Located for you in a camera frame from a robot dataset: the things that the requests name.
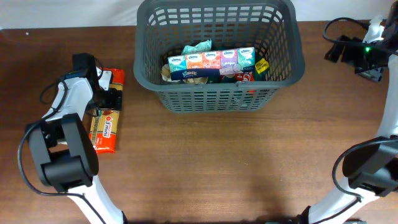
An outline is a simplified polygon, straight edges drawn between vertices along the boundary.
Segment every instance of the white background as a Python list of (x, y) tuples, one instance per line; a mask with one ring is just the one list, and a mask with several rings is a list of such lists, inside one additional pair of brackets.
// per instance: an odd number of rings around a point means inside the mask
[[(131, 26), (143, 0), (0, 0), (0, 29)], [(298, 21), (387, 17), (394, 0), (291, 0)]]

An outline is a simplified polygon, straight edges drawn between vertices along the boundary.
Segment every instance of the wooden table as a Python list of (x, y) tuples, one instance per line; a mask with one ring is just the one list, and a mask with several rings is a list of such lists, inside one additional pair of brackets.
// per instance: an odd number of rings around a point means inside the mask
[[(0, 31), (0, 223), (87, 223), (68, 198), (41, 197), (23, 183), (17, 145), (48, 106), (39, 93), (89, 52), (126, 71), (118, 151), (99, 155), (100, 179), (130, 220), (239, 221), (296, 216), (333, 187), (331, 168), (347, 148), (372, 138), (382, 118), (380, 84), (323, 59), (324, 22), (301, 22), (306, 71), (254, 113), (173, 114), (133, 75), (135, 27)], [(340, 24), (330, 35), (357, 35)], [(41, 186), (28, 148), (25, 169)], [(354, 217), (395, 223), (391, 194)]]

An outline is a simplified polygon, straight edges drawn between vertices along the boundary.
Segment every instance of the gray basket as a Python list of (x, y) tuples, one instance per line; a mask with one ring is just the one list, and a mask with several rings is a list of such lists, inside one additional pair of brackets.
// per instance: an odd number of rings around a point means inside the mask
[[(192, 85), (163, 81), (167, 57), (211, 39), (215, 49), (252, 47), (270, 64), (263, 81)], [(305, 70), (289, 0), (145, 0), (137, 13), (134, 74), (176, 113), (254, 111)]]

